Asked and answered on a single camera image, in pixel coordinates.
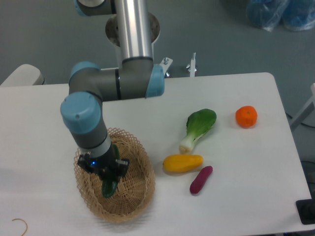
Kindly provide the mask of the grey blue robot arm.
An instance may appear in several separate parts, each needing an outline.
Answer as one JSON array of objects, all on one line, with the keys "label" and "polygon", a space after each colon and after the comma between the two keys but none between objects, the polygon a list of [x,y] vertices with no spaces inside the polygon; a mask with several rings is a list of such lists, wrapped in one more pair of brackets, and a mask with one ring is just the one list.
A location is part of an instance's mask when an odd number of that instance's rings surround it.
[{"label": "grey blue robot arm", "polygon": [[119,181],[129,161],[121,160],[107,132],[102,104],[105,101],[160,96],[164,93],[164,72],[153,62],[151,25],[144,0],[77,0],[83,16],[115,14],[121,51],[121,67],[101,69],[83,61],[76,64],[69,79],[69,94],[60,112],[83,155],[78,165],[102,180]]}]

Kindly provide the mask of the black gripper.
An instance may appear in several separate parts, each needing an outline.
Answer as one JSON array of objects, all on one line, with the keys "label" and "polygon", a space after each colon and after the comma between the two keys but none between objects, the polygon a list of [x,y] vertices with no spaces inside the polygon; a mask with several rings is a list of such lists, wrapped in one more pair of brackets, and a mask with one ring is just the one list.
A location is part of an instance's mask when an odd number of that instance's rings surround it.
[{"label": "black gripper", "polygon": [[[108,151],[105,154],[96,158],[92,158],[89,153],[84,153],[79,155],[77,165],[88,174],[98,175],[102,179],[104,175],[104,170],[112,166],[114,158],[115,155],[113,151]],[[119,182],[121,178],[126,176],[130,160],[123,158],[116,159],[115,162],[115,178],[116,181]]]}]

